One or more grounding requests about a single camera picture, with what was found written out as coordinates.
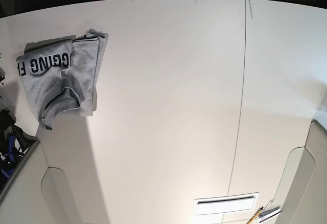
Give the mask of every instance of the gray t-shirt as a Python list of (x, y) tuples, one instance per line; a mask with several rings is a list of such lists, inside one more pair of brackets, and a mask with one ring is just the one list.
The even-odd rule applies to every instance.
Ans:
[(30, 107), (46, 129), (60, 113), (92, 115), (95, 84), (108, 34), (90, 29), (84, 37), (37, 47), (17, 58)]

